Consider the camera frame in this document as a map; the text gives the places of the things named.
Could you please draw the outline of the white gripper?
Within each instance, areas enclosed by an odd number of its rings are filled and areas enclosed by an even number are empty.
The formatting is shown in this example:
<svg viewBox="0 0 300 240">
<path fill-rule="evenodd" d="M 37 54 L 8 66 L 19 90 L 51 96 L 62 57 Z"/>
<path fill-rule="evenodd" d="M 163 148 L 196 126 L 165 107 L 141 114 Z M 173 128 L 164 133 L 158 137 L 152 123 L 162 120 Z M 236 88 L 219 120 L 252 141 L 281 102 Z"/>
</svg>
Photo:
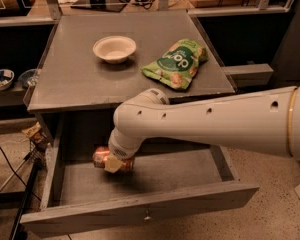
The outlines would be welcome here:
<svg viewBox="0 0 300 240">
<path fill-rule="evenodd" d="M 119 130 L 113 129 L 108 141 L 109 150 L 112 154 L 105 161 L 105 170 L 110 173 L 117 172 L 123 165 L 123 162 L 119 159 L 132 158 L 143 141 L 143 138 L 129 137 Z"/>
</svg>

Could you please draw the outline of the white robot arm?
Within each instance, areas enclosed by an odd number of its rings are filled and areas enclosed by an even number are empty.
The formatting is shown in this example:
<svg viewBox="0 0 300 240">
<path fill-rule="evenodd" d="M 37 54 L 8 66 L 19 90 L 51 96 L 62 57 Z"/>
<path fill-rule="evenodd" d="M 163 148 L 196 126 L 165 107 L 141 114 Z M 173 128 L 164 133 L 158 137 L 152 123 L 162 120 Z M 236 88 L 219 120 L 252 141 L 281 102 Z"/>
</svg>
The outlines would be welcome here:
<svg viewBox="0 0 300 240">
<path fill-rule="evenodd" d="M 292 157 L 300 161 L 300 87 L 171 105 L 151 88 L 119 105 L 108 142 L 120 160 L 144 140 L 171 138 Z"/>
</svg>

